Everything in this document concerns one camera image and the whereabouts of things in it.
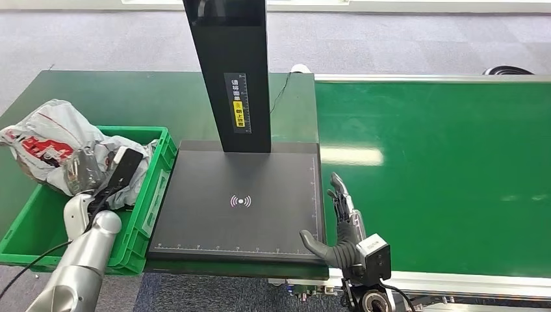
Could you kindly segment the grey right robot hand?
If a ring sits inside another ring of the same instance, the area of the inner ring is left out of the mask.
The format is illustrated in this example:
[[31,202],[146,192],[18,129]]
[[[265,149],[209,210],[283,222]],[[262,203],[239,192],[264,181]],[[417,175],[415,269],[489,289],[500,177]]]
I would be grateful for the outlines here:
[[313,237],[307,230],[300,231],[303,245],[312,254],[330,266],[346,269],[361,263],[356,245],[366,238],[361,212],[353,204],[352,197],[342,178],[335,172],[331,174],[330,184],[333,190],[328,190],[332,198],[333,208],[337,217],[337,243],[328,246]]

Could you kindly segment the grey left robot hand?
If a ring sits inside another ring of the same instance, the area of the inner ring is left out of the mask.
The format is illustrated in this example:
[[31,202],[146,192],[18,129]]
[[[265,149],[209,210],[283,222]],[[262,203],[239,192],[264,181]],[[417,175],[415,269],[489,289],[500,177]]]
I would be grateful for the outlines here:
[[62,168],[63,178],[71,195],[97,190],[105,178],[92,146],[76,149],[65,160]]

